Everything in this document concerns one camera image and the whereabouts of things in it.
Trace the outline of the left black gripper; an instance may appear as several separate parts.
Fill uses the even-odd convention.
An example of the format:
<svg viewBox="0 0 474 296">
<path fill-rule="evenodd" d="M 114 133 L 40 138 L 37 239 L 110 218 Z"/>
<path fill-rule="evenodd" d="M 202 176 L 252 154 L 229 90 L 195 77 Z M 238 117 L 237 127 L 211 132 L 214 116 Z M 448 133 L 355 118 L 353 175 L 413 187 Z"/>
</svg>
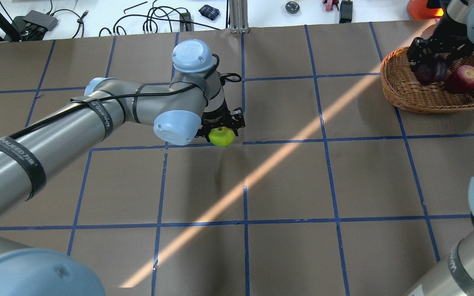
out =
<svg viewBox="0 0 474 296">
<path fill-rule="evenodd" d="M 239 129 L 245 128 L 243 109 L 236 108 L 230 111 L 224 100 L 214 111 L 204 112 L 201 117 L 201 127 L 198 129 L 198 137 L 209 138 L 211 130 L 219 127 L 226 127 L 238 136 Z"/>
</svg>

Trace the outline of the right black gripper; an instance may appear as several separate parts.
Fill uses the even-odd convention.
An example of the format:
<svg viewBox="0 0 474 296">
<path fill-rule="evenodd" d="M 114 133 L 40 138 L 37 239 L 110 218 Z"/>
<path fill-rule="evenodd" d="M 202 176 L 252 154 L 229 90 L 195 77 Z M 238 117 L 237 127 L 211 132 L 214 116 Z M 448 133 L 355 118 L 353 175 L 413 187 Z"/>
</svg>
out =
<svg viewBox="0 0 474 296">
<path fill-rule="evenodd" d="M 447 54 L 451 62 L 469 57 L 474 43 L 468 37 L 466 25 L 438 25 L 426 39 L 416 37 L 407 49 L 407 59 L 412 73 L 420 65 L 432 65 L 436 54 Z"/>
</svg>

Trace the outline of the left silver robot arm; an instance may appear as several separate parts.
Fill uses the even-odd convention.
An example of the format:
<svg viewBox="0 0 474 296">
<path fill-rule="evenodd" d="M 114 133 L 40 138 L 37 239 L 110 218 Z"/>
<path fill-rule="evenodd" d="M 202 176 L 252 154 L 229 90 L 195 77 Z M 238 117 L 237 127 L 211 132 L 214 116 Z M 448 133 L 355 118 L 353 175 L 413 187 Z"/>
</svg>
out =
<svg viewBox="0 0 474 296">
<path fill-rule="evenodd" d="M 172 61 L 168 88 L 98 77 L 66 108 L 0 137 L 0 219 L 126 122 L 152 126 L 175 146 L 196 137 L 211 142 L 209 134 L 223 127 L 238 136 L 243 111 L 228 109 L 223 86 L 241 75 L 220 73 L 218 56 L 199 39 L 178 43 Z M 0 237 L 0 296 L 103 295 L 99 277 L 84 264 Z"/>
</svg>

